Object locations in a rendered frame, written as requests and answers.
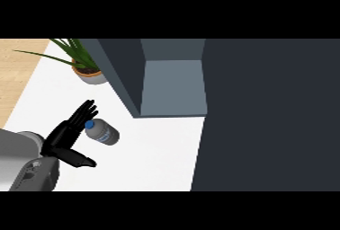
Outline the clear blue-capped water bottle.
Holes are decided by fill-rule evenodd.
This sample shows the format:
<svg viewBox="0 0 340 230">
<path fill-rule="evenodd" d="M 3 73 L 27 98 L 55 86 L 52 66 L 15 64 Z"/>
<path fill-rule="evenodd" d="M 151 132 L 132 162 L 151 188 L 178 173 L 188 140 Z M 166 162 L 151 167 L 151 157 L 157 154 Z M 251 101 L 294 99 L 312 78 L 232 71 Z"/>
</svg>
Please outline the clear blue-capped water bottle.
<svg viewBox="0 0 340 230">
<path fill-rule="evenodd" d="M 86 135 L 101 144 L 112 146 L 120 140 L 120 132 L 104 119 L 92 119 L 84 123 Z"/>
</svg>

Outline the green potted plant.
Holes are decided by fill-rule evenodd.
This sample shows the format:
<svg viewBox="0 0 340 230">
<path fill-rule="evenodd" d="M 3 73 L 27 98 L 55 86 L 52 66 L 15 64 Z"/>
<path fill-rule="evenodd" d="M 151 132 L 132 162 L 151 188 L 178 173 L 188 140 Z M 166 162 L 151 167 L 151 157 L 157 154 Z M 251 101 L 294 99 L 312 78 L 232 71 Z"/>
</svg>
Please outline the green potted plant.
<svg viewBox="0 0 340 230">
<path fill-rule="evenodd" d="M 52 43 L 62 49 L 71 60 L 65 60 L 59 57 L 53 57 L 47 54 L 33 51 L 21 50 L 19 53 L 40 56 L 56 60 L 73 67 L 73 72 L 80 79 L 92 85 L 105 84 L 108 82 L 107 77 L 99 69 L 95 59 L 92 58 L 89 51 L 78 39 L 50 39 Z"/>
</svg>

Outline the dark grey open cabinet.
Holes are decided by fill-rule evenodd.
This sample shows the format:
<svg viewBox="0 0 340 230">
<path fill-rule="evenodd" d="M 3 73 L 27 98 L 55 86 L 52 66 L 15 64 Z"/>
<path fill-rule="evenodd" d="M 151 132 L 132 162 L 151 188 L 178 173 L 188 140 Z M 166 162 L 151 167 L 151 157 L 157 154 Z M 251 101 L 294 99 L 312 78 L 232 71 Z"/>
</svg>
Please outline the dark grey open cabinet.
<svg viewBox="0 0 340 230">
<path fill-rule="evenodd" d="M 133 117 L 207 114 L 204 39 L 83 39 L 81 43 Z"/>
</svg>

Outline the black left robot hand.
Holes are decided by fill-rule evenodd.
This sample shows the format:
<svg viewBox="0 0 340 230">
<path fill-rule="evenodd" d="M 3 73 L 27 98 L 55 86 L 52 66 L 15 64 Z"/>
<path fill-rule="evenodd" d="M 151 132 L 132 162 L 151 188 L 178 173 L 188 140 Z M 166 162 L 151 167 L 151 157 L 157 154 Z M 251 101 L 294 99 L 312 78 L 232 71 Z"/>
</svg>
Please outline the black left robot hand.
<svg viewBox="0 0 340 230">
<path fill-rule="evenodd" d="M 55 127 L 43 143 L 40 155 L 56 157 L 73 167 L 98 166 L 93 159 L 73 150 L 73 145 L 86 128 L 86 123 L 98 115 L 96 108 L 95 101 L 86 100 L 71 117 Z"/>
</svg>

